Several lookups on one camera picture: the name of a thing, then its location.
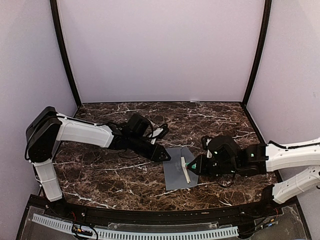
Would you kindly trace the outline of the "beige letter paper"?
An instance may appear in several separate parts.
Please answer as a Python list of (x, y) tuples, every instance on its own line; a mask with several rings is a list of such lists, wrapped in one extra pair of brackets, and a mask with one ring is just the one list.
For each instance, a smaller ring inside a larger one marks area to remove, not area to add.
[(182, 171), (183, 171), (183, 174), (185, 176), (186, 182), (187, 182), (187, 184), (190, 184), (191, 183), (191, 179), (190, 179), (190, 176), (189, 176), (189, 173), (188, 173), (187, 163), (185, 161), (185, 157), (182, 156), (180, 158), (180, 160), (181, 160), (181, 167), (182, 167)]

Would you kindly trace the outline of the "grey envelope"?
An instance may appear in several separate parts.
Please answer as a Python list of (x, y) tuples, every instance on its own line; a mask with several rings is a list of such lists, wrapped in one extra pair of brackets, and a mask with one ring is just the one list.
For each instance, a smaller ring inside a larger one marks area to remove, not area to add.
[(196, 187), (198, 185), (199, 176), (192, 171), (187, 170), (189, 179), (189, 181), (187, 181), (183, 168), (183, 163), (185, 166), (195, 159), (192, 152), (187, 147), (172, 147), (167, 148), (166, 151), (171, 157), (170, 161), (163, 162), (166, 190), (171, 191)]

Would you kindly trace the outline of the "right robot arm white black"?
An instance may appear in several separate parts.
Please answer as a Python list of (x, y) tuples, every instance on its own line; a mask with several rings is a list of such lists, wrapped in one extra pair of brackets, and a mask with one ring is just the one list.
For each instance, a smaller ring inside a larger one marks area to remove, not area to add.
[(231, 136), (204, 136), (201, 139), (206, 154), (192, 162), (182, 163), (184, 172), (198, 176), (219, 177), (240, 175), (251, 177), (281, 169), (305, 167), (295, 176), (263, 189), (262, 201), (255, 205), (255, 213), (266, 217), (275, 208), (312, 187), (320, 186), (320, 140), (281, 145), (274, 141), (240, 148)]

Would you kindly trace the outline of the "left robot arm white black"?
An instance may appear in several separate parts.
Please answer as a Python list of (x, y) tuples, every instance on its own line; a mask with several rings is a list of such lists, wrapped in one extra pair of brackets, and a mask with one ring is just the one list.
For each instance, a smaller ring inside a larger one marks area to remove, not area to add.
[(24, 159), (30, 162), (44, 190), (51, 210), (60, 218), (71, 213), (65, 203), (53, 166), (56, 142), (76, 142), (110, 150), (131, 150), (150, 161), (171, 160), (164, 146), (156, 141), (169, 132), (166, 123), (154, 129), (151, 122), (140, 114), (133, 114), (127, 122), (93, 123), (60, 114), (47, 106), (28, 126), (25, 132)]

